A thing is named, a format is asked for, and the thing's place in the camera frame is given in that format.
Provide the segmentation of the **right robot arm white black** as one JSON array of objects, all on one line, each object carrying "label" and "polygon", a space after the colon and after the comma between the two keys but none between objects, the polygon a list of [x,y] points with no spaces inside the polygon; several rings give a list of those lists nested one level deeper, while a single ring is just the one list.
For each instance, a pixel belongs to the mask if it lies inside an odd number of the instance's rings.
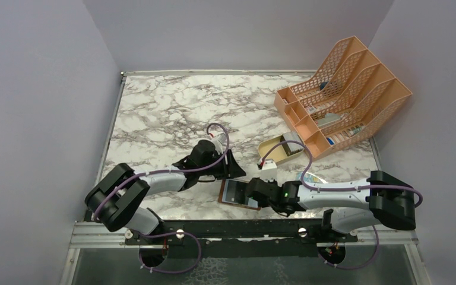
[{"label": "right robot arm white black", "polygon": [[415,209],[423,200],[412,186],[381,170],[371,171],[368,178],[340,183],[299,179],[277,185],[253,178],[245,195],[260,207],[271,207],[285,215],[316,208],[329,210],[318,227],[320,237],[328,242],[378,224],[394,230],[414,230]]}]

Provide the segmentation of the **black credit card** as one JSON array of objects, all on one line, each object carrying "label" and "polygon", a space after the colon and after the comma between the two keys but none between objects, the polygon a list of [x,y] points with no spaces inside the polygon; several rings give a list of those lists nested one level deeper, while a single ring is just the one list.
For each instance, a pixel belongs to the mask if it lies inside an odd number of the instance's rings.
[{"label": "black credit card", "polygon": [[238,180],[228,180],[225,183],[223,201],[232,204],[246,204],[245,189],[247,183]]}]

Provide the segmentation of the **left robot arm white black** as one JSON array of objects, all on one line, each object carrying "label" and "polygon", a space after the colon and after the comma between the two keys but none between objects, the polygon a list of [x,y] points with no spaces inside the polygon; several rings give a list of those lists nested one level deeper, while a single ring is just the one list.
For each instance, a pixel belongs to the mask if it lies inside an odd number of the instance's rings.
[{"label": "left robot arm white black", "polygon": [[200,140],[171,167],[139,174],[119,163],[87,194],[84,203],[108,231],[126,227],[139,232],[147,243],[157,243],[163,236],[162,220],[153,210],[140,206],[145,197],[187,190],[203,176],[216,180],[246,176],[231,149],[220,147],[218,142]]}]

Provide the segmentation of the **brown leather card holder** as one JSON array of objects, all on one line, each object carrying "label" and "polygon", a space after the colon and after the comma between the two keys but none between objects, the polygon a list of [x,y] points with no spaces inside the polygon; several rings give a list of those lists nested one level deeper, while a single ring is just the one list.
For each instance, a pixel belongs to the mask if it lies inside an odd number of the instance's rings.
[{"label": "brown leather card holder", "polygon": [[248,182],[237,179],[226,179],[221,183],[218,203],[232,207],[259,211],[258,202],[245,195]]}]

